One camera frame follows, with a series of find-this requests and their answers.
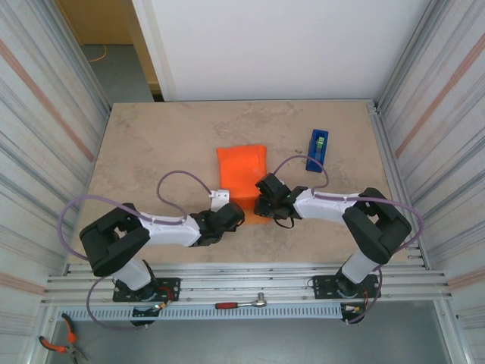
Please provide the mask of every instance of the blue box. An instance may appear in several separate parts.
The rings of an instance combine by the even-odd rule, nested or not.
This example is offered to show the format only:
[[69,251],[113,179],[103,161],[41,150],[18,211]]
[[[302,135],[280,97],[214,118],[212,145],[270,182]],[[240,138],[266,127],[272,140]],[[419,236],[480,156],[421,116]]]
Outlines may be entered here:
[[[321,152],[317,155],[317,140],[318,138],[323,137],[324,145],[321,149]],[[327,144],[328,144],[328,131],[313,129],[313,133],[311,133],[310,145],[308,146],[308,157],[312,157],[317,159],[321,165],[324,165],[325,160],[325,152],[327,151]],[[307,171],[318,172],[321,173],[322,169],[313,161],[307,160],[306,168]]]

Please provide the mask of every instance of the gray floor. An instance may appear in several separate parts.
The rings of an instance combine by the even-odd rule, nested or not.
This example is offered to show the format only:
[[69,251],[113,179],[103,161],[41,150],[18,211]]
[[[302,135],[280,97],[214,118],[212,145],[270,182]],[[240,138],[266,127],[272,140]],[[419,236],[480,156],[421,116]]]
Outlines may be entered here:
[[[149,84],[132,45],[107,45],[106,56],[91,65],[110,104],[115,102],[153,102]],[[104,53],[102,45],[81,47],[87,59]]]
[[[378,303],[359,326],[338,320],[267,319],[156,322],[149,330],[111,332],[77,324],[89,363],[143,364],[446,364],[433,304]],[[55,343],[65,343],[65,324]],[[47,363],[69,363],[50,353]]]

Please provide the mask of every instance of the red handle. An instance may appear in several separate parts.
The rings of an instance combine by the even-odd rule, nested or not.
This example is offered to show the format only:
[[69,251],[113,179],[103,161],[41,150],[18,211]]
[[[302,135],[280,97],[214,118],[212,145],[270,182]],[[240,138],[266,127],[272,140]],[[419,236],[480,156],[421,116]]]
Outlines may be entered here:
[[66,321],[67,330],[69,331],[67,333],[67,341],[70,342],[71,344],[74,344],[77,341],[77,335],[74,333],[73,320],[71,320],[70,317],[65,313],[63,313],[61,317]]
[[66,347],[62,347],[62,346],[59,346],[59,345],[52,345],[43,336],[39,336],[39,341],[40,341],[41,345],[48,350],[57,351],[58,353],[66,353],[66,351],[67,351]]
[[237,309],[237,302],[222,302],[215,304],[216,309]]

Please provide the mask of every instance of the marble surface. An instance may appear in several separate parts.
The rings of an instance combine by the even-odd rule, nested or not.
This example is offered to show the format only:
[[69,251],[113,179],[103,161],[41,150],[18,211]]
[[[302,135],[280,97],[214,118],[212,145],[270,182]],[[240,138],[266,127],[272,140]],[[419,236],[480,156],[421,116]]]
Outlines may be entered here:
[[[328,130],[325,167],[331,193],[376,187],[390,196],[365,102],[171,102],[115,104],[103,139],[89,193],[133,202],[140,211],[175,215],[158,201],[158,179],[184,169],[219,188],[217,147],[260,143],[268,148],[268,170],[286,157],[305,154],[312,130]],[[278,174],[291,188],[321,184],[324,176],[305,170],[296,159]],[[207,209],[204,190],[184,175],[162,186],[166,198],[189,212]],[[78,226],[111,206],[88,201]],[[75,233],[74,247],[82,251]],[[292,230],[270,224],[239,227],[209,247],[147,246],[138,257],[149,262],[343,262],[357,249],[346,226],[321,220],[296,221]],[[405,253],[394,260],[406,259]]]

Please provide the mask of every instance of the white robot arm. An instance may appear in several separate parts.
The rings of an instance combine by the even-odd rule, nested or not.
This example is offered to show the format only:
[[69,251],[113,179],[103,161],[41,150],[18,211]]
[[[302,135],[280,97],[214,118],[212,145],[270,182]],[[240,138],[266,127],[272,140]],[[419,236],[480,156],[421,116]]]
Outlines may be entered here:
[[[354,253],[337,272],[337,284],[344,297],[361,290],[359,284],[391,256],[411,233],[411,225],[397,209],[386,203],[365,202],[385,199],[378,190],[367,188],[363,193],[339,195],[318,193],[307,187],[290,190],[274,174],[267,174],[257,184],[260,190],[255,214],[275,220],[279,226],[292,228],[295,219],[320,218],[345,224],[358,245]],[[377,215],[377,222],[369,216]],[[279,220],[290,219],[285,226]]]
[[[189,214],[181,224],[175,223],[182,218],[139,212],[147,218],[141,219],[116,208],[82,229],[80,239],[94,275],[113,276],[140,300],[150,297],[155,289],[152,273],[147,264],[134,258],[144,246],[209,246],[244,222],[244,211],[229,202],[229,191],[211,191],[210,197],[211,209]],[[124,205],[136,211],[133,204]]]

